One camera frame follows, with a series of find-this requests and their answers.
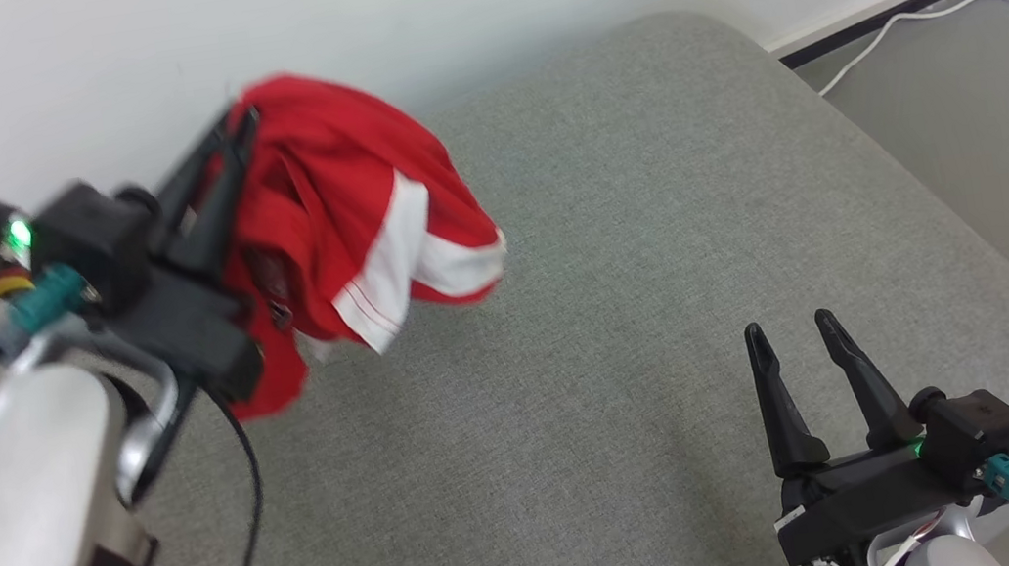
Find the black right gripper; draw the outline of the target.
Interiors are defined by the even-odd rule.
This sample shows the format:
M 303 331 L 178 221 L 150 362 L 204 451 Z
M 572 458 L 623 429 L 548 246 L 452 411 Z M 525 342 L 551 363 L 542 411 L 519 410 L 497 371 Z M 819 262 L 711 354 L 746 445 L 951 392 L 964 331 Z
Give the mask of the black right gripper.
M 874 560 L 916 531 L 921 543 L 975 537 L 973 523 L 988 495 L 982 436 L 916 441 L 923 426 L 830 310 L 814 324 L 827 354 L 845 372 L 871 451 L 831 458 L 806 428 L 759 324 L 744 330 L 783 513 L 776 541 L 788 566 Z

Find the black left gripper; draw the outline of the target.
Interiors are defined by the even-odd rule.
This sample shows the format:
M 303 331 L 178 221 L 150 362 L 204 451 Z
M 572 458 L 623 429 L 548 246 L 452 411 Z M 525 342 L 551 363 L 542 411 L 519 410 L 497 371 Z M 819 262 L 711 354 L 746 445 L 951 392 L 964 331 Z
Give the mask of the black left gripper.
M 85 280 L 98 354 L 187 377 L 228 402 L 254 395 L 266 360 L 240 324 L 243 305 L 202 277 L 225 272 L 258 121 L 255 109 L 220 111 L 158 187 L 155 232 L 169 264 L 152 263 L 138 284 Z

